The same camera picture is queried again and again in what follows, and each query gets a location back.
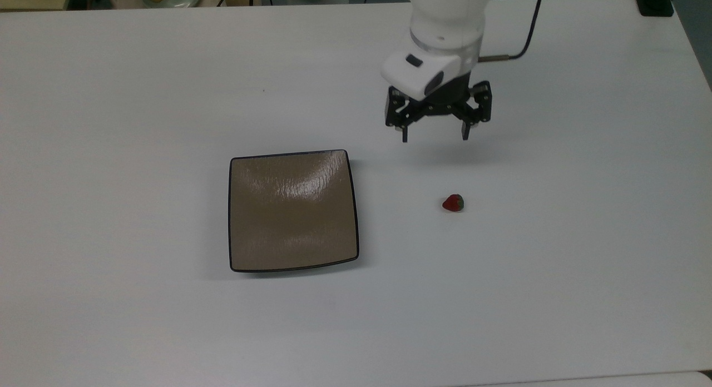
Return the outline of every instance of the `white table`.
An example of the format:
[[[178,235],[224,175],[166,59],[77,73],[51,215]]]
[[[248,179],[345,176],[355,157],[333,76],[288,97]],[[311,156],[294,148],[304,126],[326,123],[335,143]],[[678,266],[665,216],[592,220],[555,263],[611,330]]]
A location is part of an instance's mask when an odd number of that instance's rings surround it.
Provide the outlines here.
[[[483,54],[521,48],[533,3],[491,2]],[[379,65],[409,10],[0,14],[0,385],[712,368],[712,94],[677,17],[547,0],[524,58],[475,70],[491,123],[402,144]],[[230,159],[330,148],[361,257],[233,273]]]

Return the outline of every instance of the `square plate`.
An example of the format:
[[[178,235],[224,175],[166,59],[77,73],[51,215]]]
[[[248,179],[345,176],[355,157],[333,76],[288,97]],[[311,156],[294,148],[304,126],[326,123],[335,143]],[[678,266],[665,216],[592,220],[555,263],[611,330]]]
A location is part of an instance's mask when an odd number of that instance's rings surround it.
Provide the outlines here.
[[[346,151],[235,157],[229,190],[232,270],[297,270],[358,258]]]

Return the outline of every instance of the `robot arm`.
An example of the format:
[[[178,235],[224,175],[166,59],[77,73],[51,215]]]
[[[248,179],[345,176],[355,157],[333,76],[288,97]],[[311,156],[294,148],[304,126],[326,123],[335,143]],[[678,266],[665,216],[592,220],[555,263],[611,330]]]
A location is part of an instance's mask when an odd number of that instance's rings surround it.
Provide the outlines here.
[[[410,1],[409,35],[383,63],[381,75],[407,96],[422,101],[476,65],[489,0]]]
[[[489,83],[467,87],[479,58],[489,0],[410,1],[410,32],[381,70],[392,85],[386,124],[401,129],[405,142],[409,124],[451,113],[463,121],[467,139],[470,126],[489,120]],[[470,108],[466,101],[472,97],[487,106]]]

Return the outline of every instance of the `strawberry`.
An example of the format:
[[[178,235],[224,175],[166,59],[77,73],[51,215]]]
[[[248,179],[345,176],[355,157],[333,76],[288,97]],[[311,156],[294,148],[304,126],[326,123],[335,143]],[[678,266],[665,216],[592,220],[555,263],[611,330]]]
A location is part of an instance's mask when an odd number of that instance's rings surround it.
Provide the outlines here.
[[[443,202],[443,207],[450,212],[460,212],[465,208],[465,200],[460,194],[452,194]]]

